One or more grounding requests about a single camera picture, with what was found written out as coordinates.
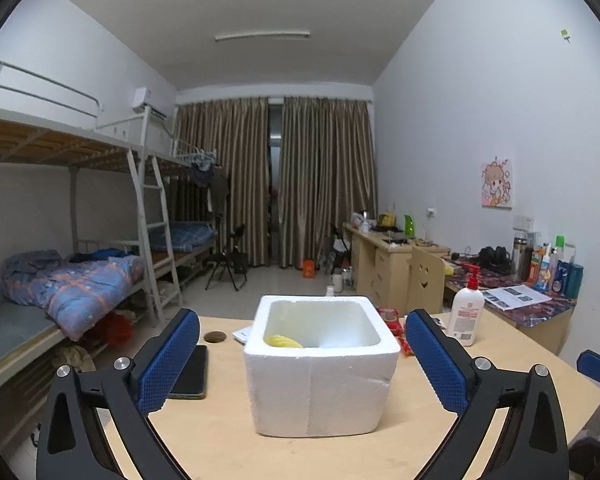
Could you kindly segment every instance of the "power outlet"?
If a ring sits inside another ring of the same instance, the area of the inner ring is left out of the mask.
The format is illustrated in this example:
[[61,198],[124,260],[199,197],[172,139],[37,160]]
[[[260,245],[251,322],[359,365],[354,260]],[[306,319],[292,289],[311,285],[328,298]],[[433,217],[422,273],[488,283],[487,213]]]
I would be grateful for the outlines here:
[[531,216],[514,215],[513,217],[513,229],[516,231],[533,232],[534,224],[535,221]]
[[514,215],[513,216],[513,229],[515,231],[524,231],[525,230],[525,217],[522,215]]
[[534,230],[534,219],[531,218],[531,216],[525,216],[524,217],[524,223],[523,223],[523,231],[530,233]]

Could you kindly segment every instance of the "blue plaid blanket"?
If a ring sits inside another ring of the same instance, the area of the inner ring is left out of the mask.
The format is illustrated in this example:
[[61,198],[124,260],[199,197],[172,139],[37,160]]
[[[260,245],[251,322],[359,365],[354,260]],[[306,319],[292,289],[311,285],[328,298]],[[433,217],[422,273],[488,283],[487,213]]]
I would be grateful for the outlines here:
[[137,256],[68,263],[57,251],[33,251],[7,258],[0,291],[13,303],[43,308],[72,341],[78,341],[126,298],[142,279]]
[[[216,237],[215,229],[209,222],[169,222],[171,243],[176,253],[192,253]],[[164,228],[158,227],[149,232],[152,251],[166,251],[167,241]]]

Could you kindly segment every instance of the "orange bucket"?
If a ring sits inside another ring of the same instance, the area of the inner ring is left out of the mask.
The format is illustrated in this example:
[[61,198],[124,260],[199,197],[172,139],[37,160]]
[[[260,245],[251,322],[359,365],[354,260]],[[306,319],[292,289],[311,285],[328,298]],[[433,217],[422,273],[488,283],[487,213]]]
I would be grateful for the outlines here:
[[315,278],[315,263],[313,260],[305,260],[302,262],[302,277]]

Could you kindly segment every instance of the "air conditioner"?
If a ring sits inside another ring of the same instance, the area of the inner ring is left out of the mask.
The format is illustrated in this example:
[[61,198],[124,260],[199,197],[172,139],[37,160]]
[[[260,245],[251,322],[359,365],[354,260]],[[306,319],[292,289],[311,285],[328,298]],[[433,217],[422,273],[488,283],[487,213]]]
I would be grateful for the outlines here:
[[173,109],[173,104],[167,104],[159,94],[151,92],[146,86],[137,88],[132,105],[133,110],[140,113],[147,106],[150,106],[152,112],[163,120],[171,114],[170,108]]

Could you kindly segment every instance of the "pump dispenser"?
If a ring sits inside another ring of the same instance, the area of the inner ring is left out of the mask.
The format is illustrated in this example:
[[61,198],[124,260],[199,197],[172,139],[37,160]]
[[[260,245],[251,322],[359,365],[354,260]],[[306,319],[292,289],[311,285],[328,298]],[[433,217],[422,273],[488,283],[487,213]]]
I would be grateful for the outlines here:
[[465,265],[465,267],[471,270],[472,275],[467,286],[454,298],[446,334],[456,338],[462,346],[471,346],[474,344],[478,322],[484,309],[484,296],[478,290],[480,267],[474,265]]

